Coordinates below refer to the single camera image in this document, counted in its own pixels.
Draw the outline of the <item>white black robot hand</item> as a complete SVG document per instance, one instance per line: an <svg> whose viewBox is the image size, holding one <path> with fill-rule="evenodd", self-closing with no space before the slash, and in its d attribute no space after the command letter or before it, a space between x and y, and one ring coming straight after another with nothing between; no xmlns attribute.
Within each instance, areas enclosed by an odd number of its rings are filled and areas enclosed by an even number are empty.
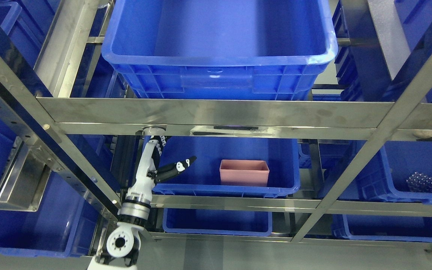
<svg viewBox="0 0 432 270"><path fill-rule="evenodd" d="M152 190L158 183L166 182L185 172L196 156L161 166L161 156L171 136L151 136L146 142L137 167L133 186L127 189L125 201L150 204Z"/></svg>

